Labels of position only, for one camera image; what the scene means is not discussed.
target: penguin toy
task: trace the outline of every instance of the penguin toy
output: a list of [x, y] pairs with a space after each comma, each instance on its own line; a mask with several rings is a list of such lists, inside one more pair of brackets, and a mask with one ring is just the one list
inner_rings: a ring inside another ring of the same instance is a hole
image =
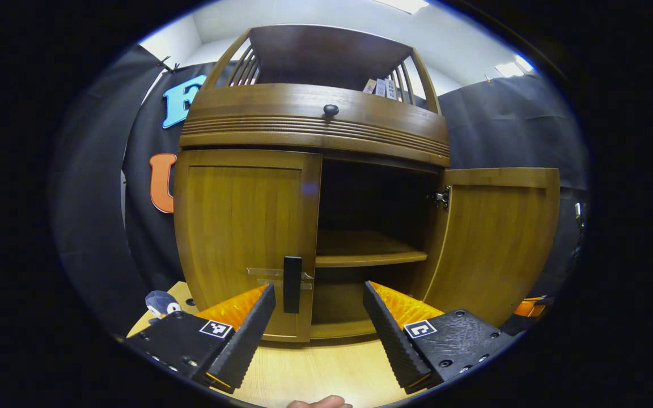
[[145, 305], [150, 310], [150, 313], [155, 316], [155, 318], [147, 321], [151, 325], [158, 322], [161, 318], [170, 315], [170, 313], [182, 310], [181, 305], [178, 304], [178, 300], [168, 292], [163, 292], [163, 290], [153, 290], [153, 292], [147, 294], [145, 296]]

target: wooden table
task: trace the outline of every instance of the wooden table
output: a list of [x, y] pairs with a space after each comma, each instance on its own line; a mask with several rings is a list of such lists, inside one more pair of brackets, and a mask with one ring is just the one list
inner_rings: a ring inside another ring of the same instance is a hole
[[[184, 312], [198, 312], [196, 307], [186, 304], [191, 295], [185, 282], [176, 283], [168, 293], [178, 300]], [[149, 318], [150, 312], [143, 314], [128, 337], [147, 328]], [[355, 408], [386, 405], [407, 397], [397, 384], [376, 335], [306, 344], [262, 341], [243, 385], [229, 397], [269, 408], [285, 408], [293, 400], [314, 402], [331, 394], [344, 397]]]

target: ceiling light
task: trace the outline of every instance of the ceiling light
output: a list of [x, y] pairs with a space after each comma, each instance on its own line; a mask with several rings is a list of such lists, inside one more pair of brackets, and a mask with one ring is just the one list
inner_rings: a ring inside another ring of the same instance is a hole
[[417, 10], [427, 6], [427, 2], [423, 2], [423, 0], [374, 0], [374, 2], [394, 7], [409, 15], [412, 15], [416, 13]]
[[533, 67], [531, 67], [531, 64], [529, 64], [528, 61], [526, 61], [525, 59], [523, 59], [523, 57], [521, 57], [519, 55], [516, 55], [515, 62], [516, 62], [516, 64], [520, 65], [520, 67], [523, 68], [523, 70], [525, 72], [527, 72], [527, 73], [531, 72], [533, 70]]
[[523, 75], [523, 71], [520, 70], [520, 67], [515, 62], [510, 62], [508, 64], [497, 65], [495, 67], [497, 72], [500, 72], [503, 77], [520, 77]]

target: open cabinet door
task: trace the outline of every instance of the open cabinet door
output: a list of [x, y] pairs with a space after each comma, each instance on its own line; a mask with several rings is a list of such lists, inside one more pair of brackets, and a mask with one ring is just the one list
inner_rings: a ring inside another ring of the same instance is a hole
[[199, 310], [273, 282], [264, 340], [309, 341], [320, 181], [311, 153], [179, 153], [176, 240]]
[[435, 209], [440, 225], [430, 256], [437, 259], [425, 302], [444, 312], [465, 308], [499, 327], [546, 263], [559, 214], [559, 171], [445, 170], [440, 191], [445, 186], [448, 208]]

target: light blue letter e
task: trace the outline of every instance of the light blue letter e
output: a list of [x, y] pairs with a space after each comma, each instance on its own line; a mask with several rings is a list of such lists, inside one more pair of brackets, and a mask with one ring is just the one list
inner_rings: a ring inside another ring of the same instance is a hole
[[188, 116], [186, 101], [193, 103], [193, 98], [205, 82], [205, 77], [206, 75], [198, 75], [163, 93], [166, 98], [166, 119], [163, 121], [163, 129], [186, 120]]

